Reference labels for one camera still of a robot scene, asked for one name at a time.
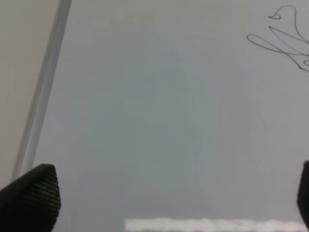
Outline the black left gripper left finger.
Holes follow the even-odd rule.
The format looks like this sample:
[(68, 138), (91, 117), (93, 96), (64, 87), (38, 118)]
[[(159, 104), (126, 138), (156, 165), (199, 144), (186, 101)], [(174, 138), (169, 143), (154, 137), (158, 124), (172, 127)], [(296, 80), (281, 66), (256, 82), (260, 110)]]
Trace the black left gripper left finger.
[(60, 209), (56, 168), (41, 164), (0, 190), (0, 230), (51, 232)]

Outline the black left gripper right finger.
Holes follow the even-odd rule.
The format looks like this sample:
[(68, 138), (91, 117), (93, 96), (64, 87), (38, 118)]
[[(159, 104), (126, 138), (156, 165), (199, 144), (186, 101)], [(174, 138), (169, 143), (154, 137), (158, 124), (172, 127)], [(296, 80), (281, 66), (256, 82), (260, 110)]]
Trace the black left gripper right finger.
[(305, 223), (307, 230), (309, 229), (309, 162), (305, 161), (300, 177), (300, 183), (297, 193), (297, 206), (300, 215)]

